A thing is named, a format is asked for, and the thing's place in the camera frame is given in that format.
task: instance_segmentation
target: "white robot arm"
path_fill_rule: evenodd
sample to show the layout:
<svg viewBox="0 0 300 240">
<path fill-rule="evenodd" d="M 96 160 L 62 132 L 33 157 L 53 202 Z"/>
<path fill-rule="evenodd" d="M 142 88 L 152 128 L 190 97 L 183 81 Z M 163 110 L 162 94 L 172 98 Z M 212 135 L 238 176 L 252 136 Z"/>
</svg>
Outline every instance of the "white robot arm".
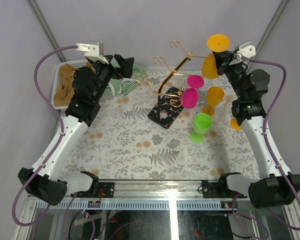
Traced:
<svg viewBox="0 0 300 240">
<path fill-rule="evenodd" d="M 232 115 L 250 142 L 260 177 L 260 180 L 255 180 L 238 172 L 224 173 L 219 179 L 219 187 L 223 188 L 221 191 L 249 196 L 255 208 L 288 205 L 295 199 L 295 195 L 283 174 L 296 192 L 300 190 L 300 175 L 291 173 L 277 149 L 268 124 L 264 126 L 266 112 L 261 98 L 268 92 L 270 75 L 262 69 L 247 73 L 247 65 L 243 63 L 243 59 L 251 58 L 255 54 L 255 47 L 251 42 L 238 46 L 235 51 L 213 52 L 217 73 L 226 75 L 238 97 L 232 102 Z M 278 163 L 269 152 L 264 134 Z"/>
<path fill-rule="evenodd" d="M 52 206 L 59 204 L 65 195 L 80 192 L 89 196 L 99 196 L 99 178 L 86 171 L 60 177 L 62 167 L 70 151 L 78 139 L 88 129 L 96 118 L 99 110 L 99 100 L 110 79 L 131 78 L 134 58 L 122 58 L 115 54 L 100 56 L 99 45 L 77 43 L 78 50 L 93 65 L 95 72 L 87 67 L 81 67 L 74 73 L 72 83 L 74 95 L 62 117 L 63 131 L 59 129 L 42 156 L 30 169 L 22 168 L 18 178 L 24 185 L 30 177 L 32 180 L 25 186 L 31 194 Z M 111 65 L 115 58 L 119 67 Z"/>
<path fill-rule="evenodd" d="M 89 172 L 78 172 L 60 179 L 60 172 L 70 151 L 97 116 L 100 109 L 99 99 L 110 79 L 130 78 L 132 75 L 134 58 L 123 59 L 120 55 L 114 55 L 120 65 L 120 68 L 114 68 L 109 64 L 112 55 L 103 57 L 98 55 L 97 58 L 92 58 L 94 54 L 89 52 L 91 49 L 93 48 L 85 44 L 79 46 L 79 50 L 85 51 L 85 56 L 93 64 L 96 73 L 88 67 L 79 68 L 74 73 L 74 96 L 63 118 L 64 136 L 55 152 L 26 188 L 29 194 L 53 206 L 60 203 L 65 195 L 77 192 L 89 192 L 98 196 L 97 176 Z M 268 91 L 270 76 L 261 69 L 254 70 L 250 74 L 246 73 L 246 65 L 242 63 L 241 57 L 255 55 L 255 47 L 250 42 L 239 46 L 235 51 L 213 52 L 213 55 L 218 74 L 226 74 L 238 96 L 238 99 L 232 103 L 232 114 L 238 124 L 242 126 L 251 144 L 260 176 L 260 180 L 255 180 L 238 172 L 224 173 L 219 179 L 218 190 L 238 192 L 249 196 L 251 203 L 256 208 L 290 204 L 295 197 L 271 157 L 263 136 L 263 122 L 266 113 L 261 97 Z M 22 184 L 43 165 L 43 160 L 55 146 L 60 134 L 62 134 L 61 130 L 56 133 L 48 148 L 30 169 L 21 169 L 18 177 Z M 288 176 L 298 192 L 300 175 L 293 175 L 285 164 L 268 126 L 266 126 L 266 134 L 284 174 Z"/>
</svg>

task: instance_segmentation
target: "brown cloth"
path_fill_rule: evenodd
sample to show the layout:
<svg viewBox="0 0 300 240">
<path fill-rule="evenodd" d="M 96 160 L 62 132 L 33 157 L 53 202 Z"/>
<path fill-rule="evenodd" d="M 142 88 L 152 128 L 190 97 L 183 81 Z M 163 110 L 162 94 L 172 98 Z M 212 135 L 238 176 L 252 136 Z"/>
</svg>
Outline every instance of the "brown cloth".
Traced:
<svg viewBox="0 0 300 240">
<path fill-rule="evenodd" d="M 86 66 L 95 71 L 94 67 L 87 62 Z M 72 96 L 75 94 L 72 83 L 74 81 L 74 74 L 78 68 L 65 64 L 59 69 L 60 86 L 57 88 L 53 97 L 54 106 L 68 106 Z"/>
</svg>

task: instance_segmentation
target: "pink cup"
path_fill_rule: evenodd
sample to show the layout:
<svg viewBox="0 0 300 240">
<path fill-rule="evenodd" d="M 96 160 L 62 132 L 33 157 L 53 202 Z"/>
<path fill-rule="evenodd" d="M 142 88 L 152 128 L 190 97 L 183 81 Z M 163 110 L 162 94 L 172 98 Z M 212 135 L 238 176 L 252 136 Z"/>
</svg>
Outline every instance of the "pink cup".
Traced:
<svg viewBox="0 0 300 240">
<path fill-rule="evenodd" d="M 191 75 L 191 76 L 188 77 L 187 83 L 189 84 L 189 86 L 191 88 L 199 89 L 199 88 L 201 88 L 205 84 L 205 81 L 202 78 L 202 76 Z"/>
<path fill-rule="evenodd" d="M 188 88 L 184 91 L 181 98 L 182 106 L 184 106 L 186 109 L 192 109 L 198 102 L 199 94 L 194 88 Z"/>
</svg>

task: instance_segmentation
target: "white basket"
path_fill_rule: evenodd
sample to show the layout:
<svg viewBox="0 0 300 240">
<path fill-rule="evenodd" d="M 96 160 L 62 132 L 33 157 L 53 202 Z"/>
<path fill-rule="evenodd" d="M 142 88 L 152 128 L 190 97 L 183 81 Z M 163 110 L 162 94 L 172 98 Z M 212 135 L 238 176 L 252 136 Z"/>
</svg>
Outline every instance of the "white basket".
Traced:
<svg viewBox="0 0 300 240">
<path fill-rule="evenodd" d="M 87 64 L 87 59 L 82 60 L 74 60 L 74 61 L 65 61 L 61 62 L 56 66 L 55 74 L 54 74 L 54 80 L 53 80 L 53 88 L 52 88 L 52 96 L 51 96 L 51 104 L 54 106 L 55 109 L 67 109 L 68 106 L 55 106 L 54 96 L 56 94 L 57 88 L 60 86 L 60 77 L 59 77 L 59 70 L 60 68 L 65 65 L 69 64 L 70 66 L 74 68 L 81 68 L 84 67 Z"/>
</svg>

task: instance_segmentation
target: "floral tablecloth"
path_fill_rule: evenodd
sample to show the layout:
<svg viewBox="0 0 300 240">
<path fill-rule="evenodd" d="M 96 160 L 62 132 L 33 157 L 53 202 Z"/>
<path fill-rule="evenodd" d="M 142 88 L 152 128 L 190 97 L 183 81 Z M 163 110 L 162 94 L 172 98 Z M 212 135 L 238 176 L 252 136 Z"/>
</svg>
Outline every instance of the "floral tablecloth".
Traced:
<svg viewBox="0 0 300 240">
<path fill-rule="evenodd" d="M 200 75 L 200 72 L 188 71 Z M 148 79 L 154 89 L 169 74 L 152 71 Z M 185 77 L 175 76 L 164 88 L 179 87 Z M 190 140 L 194 117 L 206 105 L 206 94 L 212 86 L 225 92 L 215 107 L 213 125 L 203 143 Z M 128 95 L 103 95 L 101 109 L 73 149 L 63 174 L 89 171 L 101 179 L 217 179 L 226 172 L 241 172 L 258 178 L 258 166 L 245 133 L 233 130 L 229 121 L 234 91 L 225 76 L 205 79 L 198 89 L 199 101 L 192 109 L 183 109 L 169 129 L 148 119 L 157 96 L 144 80 Z"/>
</svg>

